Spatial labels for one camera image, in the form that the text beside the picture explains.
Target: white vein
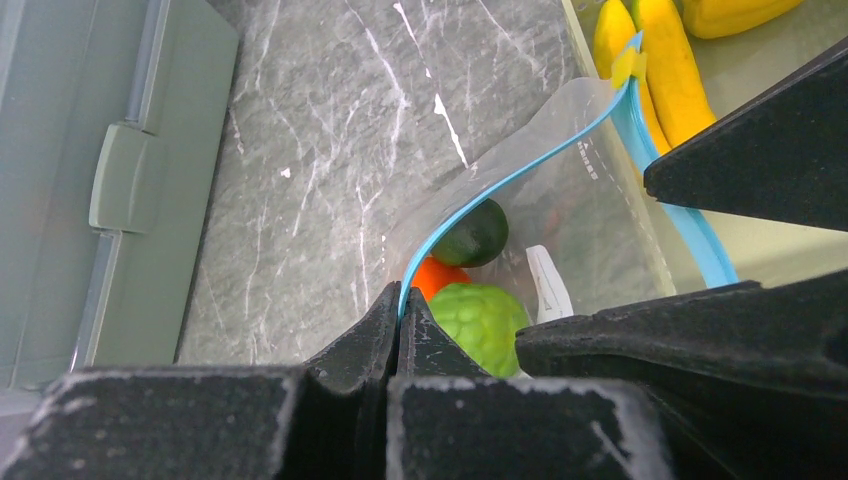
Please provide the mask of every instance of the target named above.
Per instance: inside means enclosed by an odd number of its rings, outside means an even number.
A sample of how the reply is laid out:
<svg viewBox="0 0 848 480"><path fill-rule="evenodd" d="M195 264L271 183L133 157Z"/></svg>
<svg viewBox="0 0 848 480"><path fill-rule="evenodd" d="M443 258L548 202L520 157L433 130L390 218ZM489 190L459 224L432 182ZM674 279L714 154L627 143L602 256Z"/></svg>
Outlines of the white vein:
<svg viewBox="0 0 848 480"><path fill-rule="evenodd" d="M215 292L212 291L212 284L209 282L209 275L206 273L206 269L203 268L203 264L200 265L200 274L203 275L204 283L209 290L209 298L212 299L212 307L215 309L215 319L218 321L218 327L224 330L224 319L221 317L221 308L218 306L218 300L215 298Z"/></svg>
<svg viewBox="0 0 848 480"><path fill-rule="evenodd" d="M565 85L565 68L568 63L565 61L565 39L562 37L562 29L557 29L557 35L559 36L559 57L562 60L562 64L560 65L559 71L559 86Z"/></svg>
<svg viewBox="0 0 848 480"><path fill-rule="evenodd" d="M253 86L256 90L260 88L260 79L262 78L262 62L265 61L265 57L268 56L268 48L271 45L271 35L274 33L274 27L277 25L277 18L280 16L280 1L277 0L277 4L274 7L274 13L271 16L271 24L268 25L268 34L265 35L265 39L262 41L262 54L259 56L259 60L256 62L256 80L253 82Z"/></svg>
<svg viewBox="0 0 848 480"><path fill-rule="evenodd" d="M548 90L548 76L545 75L548 72L548 66L545 65L542 67L542 71L539 72L539 77L542 79L542 91Z"/></svg>
<svg viewBox="0 0 848 480"><path fill-rule="evenodd" d="M442 2L442 5L444 6L444 8L442 9L442 14L441 14L442 25L441 25L441 31L439 33L442 35L442 38L444 38L445 37L445 23L446 23L445 20L448 18L448 2L447 2L447 0L444 0Z"/></svg>
<svg viewBox="0 0 848 480"><path fill-rule="evenodd" d="M291 123L289 123L288 118L286 118L286 116L283 115L283 112L280 110L280 108L277 107L277 103L274 102L273 98L268 99L268 104L271 106L271 110L274 111L274 114L277 116L277 118L279 118L280 121L283 122L283 124L286 126L286 128L289 129L289 133L291 133L292 137L294 137L294 141L297 143L297 158L298 158L298 160L303 158L303 144L300 142L300 136L298 136L295 129L291 126Z"/></svg>
<svg viewBox="0 0 848 480"><path fill-rule="evenodd" d="M366 226L366 216L368 212L371 210L371 206L374 204L374 201L383 193L383 187L377 190L373 196L371 196L368 201L364 201L362 199L362 185L359 182L359 179L356 180L356 198L359 200L359 208L361 210L361 215L359 217L359 262L361 267L361 277L362 277L362 285L365 289L365 305L371 304L371 298L368 289L368 264L365 260L365 226Z"/></svg>
<svg viewBox="0 0 848 480"><path fill-rule="evenodd" d="M432 23L436 21L437 15L430 15L430 12L427 11L427 4L424 3L424 0L421 0L421 11L424 13L424 33L430 33L430 28L432 27Z"/></svg>
<svg viewBox="0 0 848 480"><path fill-rule="evenodd" d="M303 331L306 330L307 328L308 327L306 326L306 322L301 320L298 331L294 335L294 343L295 343L295 345L297 345L297 353L295 354L295 356L298 359L303 359L303 344L301 343L301 339L303 338Z"/></svg>
<svg viewBox="0 0 848 480"><path fill-rule="evenodd" d="M241 130L238 128L238 120L236 120L236 113L232 107L230 107L230 121L233 122L233 138L236 139L236 150L238 150L239 155L244 156L244 142L241 141Z"/></svg>
<svg viewBox="0 0 848 480"><path fill-rule="evenodd" d="M359 16L359 13L350 6L348 0L345 0L345 4L347 8L353 13L356 19L359 21L359 24L362 25L362 28L365 29L365 36L368 37L368 43L371 45L371 50L374 51L374 54L377 58L380 59L380 62L383 64L383 70L386 72L386 76L389 78L390 83L392 84L392 91L398 99L398 108L395 112L395 125L392 128L392 134L390 137L391 140L391 155L389 157L389 176L394 173L395 162L397 161L397 142L398 138L400 138L400 127L403 123L404 111L410 106L409 99L406 98L406 93L400 87L400 82L398 82L397 75L395 75L394 70L392 69L389 61L386 60L386 57L380 52L380 46L377 44L377 40L374 38L374 35L371 33L371 29L369 29L365 22L362 21L362 17Z"/></svg>
<svg viewBox="0 0 848 480"><path fill-rule="evenodd" d="M256 357L259 355L259 347L256 345L256 335L252 334L249 340L253 348L248 351L248 353L250 354L250 360L248 360L248 364L256 365Z"/></svg>
<svg viewBox="0 0 848 480"><path fill-rule="evenodd" d="M628 462L627 459L624 458L624 455L615 445L615 442L613 442L612 439L610 439L609 436L604 433L604 430L601 428L601 424L593 420L590 425L592 426L592 432L594 432L595 436L597 436L598 439L601 441L601 445L603 446L604 451L610 454L613 460L615 460L617 464L621 465L621 468L623 468L624 471L629 473L631 470L630 462Z"/></svg>
<svg viewBox="0 0 848 480"><path fill-rule="evenodd" d="M280 275L283 274L283 268L286 266L286 260L288 260L288 256L284 257L280 264L277 265L277 271L274 273L274 279L280 278Z"/></svg>
<svg viewBox="0 0 848 480"><path fill-rule="evenodd" d="M318 173L317 158L312 162L312 173L309 174L309 181L306 182L306 193L303 194L303 198L300 200L300 209L297 211L297 215L294 218L294 227L292 227L292 237L297 236L297 229L298 227L300 227L300 215L306 208L306 201L309 199L309 194L312 192L312 188L314 188L315 186L316 173Z"/></svg>
<svg viewBox="0 0 848 480"><path fill-rule="evenodd" d="M527 63L530 64L530 68L533 70L533 73L538 72L541 68L539 62L532 56L528 55L527 52L525 52L524 49L521 47L521 44L518 43L514 38L512 38L512 35L510 35L509 32L507 32L501 26L501 24L498 23L497 20L495 20L495 17L492 15L492 12L489 11L489 8L486 7L486 5L483 3L483 0L477 0L477 3L479 3L480 6L483 7L483 11L486 12L486 16L489 17L489 20L491 20L495 27L497 27L499 37L506 39L509 44L512 45L516 51L518 51L518 54L521 56L521 58L523 58L527 61Z"/></svg>
<svg viewBox="0 0 848 480"><path fill-rule="evenodd" d="M241 98L244 96L244 94L247 93L249 83L250 83L250 78L248 78L248 76L245 75L244 82L242 82L241 90L238 90L238 91L235 92L235 95L233 95L232 103L238 103L241 100Z"/></svg>
<svg viewBox="0 0 848 480"><path fill-rule="evenodd" d="M333 208L333 204L327 200L327 197L324 195L324 192L321 191L320 188L315 188L315 196L320 198L322 202L324 202L324 206L327 207L327 211L330 213L330 220L336 221L336 209Z"/></svg>
<svg viewBox="0 0 848 480"><path fill-rule="evenodd" d="M253 270L247 276L247 282L244 287L244 321L247 323L250 317L250 288L253 284L253 277L256 276L256 271L259 269L259 259L262 256L262 230L265 228L265 217L268 214L268 199L265 199L265 204L262 207L262 214L256 218L256 260L253 262ZM251 354L251 363L256 360L256 338L253 338L253 352Z"/></svg>
<svg viewBox="0 0 848 480"><path fill-rule="evenodd" d="M406 25L406 31L409 32L409 37L412 38L412 42L415 44L415 48L418 49L418 56L423 57L421 54L421 46L418 45L418 40L415 38L415 33L412 32L412 26L409 24L409 19L406 18L406 12L403 11L403 6L398 2L392 5L395 10L400 14L400 18L403 19L403 24Z"/></svg>
<svg viewBox="0 0 848 480"><path fill-rule="evenodd" d="M259 332L259 340L260 340L260 342L262 342L262 346L265 347L265 353L270 354L271 351L273 350L273 348L271 346L271 341L269 340L269 336L268 336L267 319L268 319L268 311L271 309L271 305L273 305L274 302L271 299L271 296L268 295L268 292L265 292L265 300L266 300L265 310L262 312L262 315L259 316L256 323L257 323L257 330Z"/></svg>
<svg viewBox="0 0 848 480"><path fill-rule="evenodd" d="M353 296L353 307L356 313L359 313L359 295L356 292L356 274L353 275L353 281L350 282L350 294Z"/></svg>
<svg viewBox="0 0 848 480"><path fill-rule="evenodd" d="M330 93L330 108L331 109L333 108L334 103L335 103L334 95L332 93ZM339 137L336 136L335 127L333 126L333 124L331 122L328 122L323 116L321 116L318 113L318 110L315 109L315 104L313 104L312 100L310 100L308 97L306 99L306 105L309 106L309 112L312 114L312 116L315 117L321 123L321 130L323 130L324 133L326 133L327 135L332 137L333 140L336 141L336 143L330 142L330 149L332 149L333 147L337 147Z"/></svg>
<svg viewBox="0 0 848 480"><path fill-rule="evenodd" d="M468 148L474 154L474 98L471 95L471 62L466 63L465 69L465 115L468 119L466 123L466 139L468 140Z"/></svg>
<svg viewBox="0 0 848 480"><path fill-rule="evenodd" d="M345 131L347 131L348 126L350 125L350 121L353 120L353 116L356 114L356 111L359 110L359 105L360 105L359 101L360 101L360 99L357 98L356 100L353 101L353 103L350 105L350 107L348 107L347 120L345 120Z"/></svg>
<svg viewBox="0 0 848 480"><path fill-rule="evenodd" d="M459 154L459 159L462 160L462 164L465 168L468 168L468 160L466 160L465 153L462 152L462 146L459 144L459 135L457 135L456 130L453 129L453 124L451 124L450 117L448 117L448 111L445 110L445 104L442 103L442 97L440 97L438 93L436 94L436 108L433 109L433 113L445 117L445 122L448 124L448 130L450 130L451 141L453 142L454 148L456 148L456 153Z"/></svg>

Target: marble countertop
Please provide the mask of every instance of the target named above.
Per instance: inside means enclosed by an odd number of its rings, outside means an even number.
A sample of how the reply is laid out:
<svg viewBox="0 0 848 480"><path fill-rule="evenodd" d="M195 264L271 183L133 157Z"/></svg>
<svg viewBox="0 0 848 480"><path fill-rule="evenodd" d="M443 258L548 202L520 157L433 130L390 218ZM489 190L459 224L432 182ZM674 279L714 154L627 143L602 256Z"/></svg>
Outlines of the marble countertop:
<svg viewBox="0 0 848 480"><path fill-rule="evenodd" d="M560 0L210 0L240 33L184 364L296 363L366 311L411 198L576 75Z"/></svg>

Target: yellow banana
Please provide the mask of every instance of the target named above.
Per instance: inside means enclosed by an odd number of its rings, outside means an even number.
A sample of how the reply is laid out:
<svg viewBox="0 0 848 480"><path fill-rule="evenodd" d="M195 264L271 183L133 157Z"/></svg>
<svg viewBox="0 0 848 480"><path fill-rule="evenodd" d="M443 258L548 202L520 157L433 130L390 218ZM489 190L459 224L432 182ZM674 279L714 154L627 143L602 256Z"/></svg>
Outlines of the yellow banana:
<svg viewBox="0 0 848 480"><path fill-rule="evenodd" d="M592 56L601 78L606 80L612 76L613 62L634 35L636 35L636 26L633 24L633 19L630 18L627 7L621 3L621 0L607 0L601 7L592 42ZM660 128L657 112L651 102L651 93L644 81L639 82L639 97L651 139L653 139L660 155L665 155L671 150L671 147Z"/></svg>
<svg viewBox="0 0 848 480"><path fill-rule="evenodd" d="M712 125L692 47L673 0L634 0L633 20L648 54L648 86L665 138L672 148Z"/></svg>
<svg viewBox="0 0 848 480"><path fill-rule="evenodd" d="M779 17L803 0L683 0L683 24L698 38L750 30Z"/></svg>

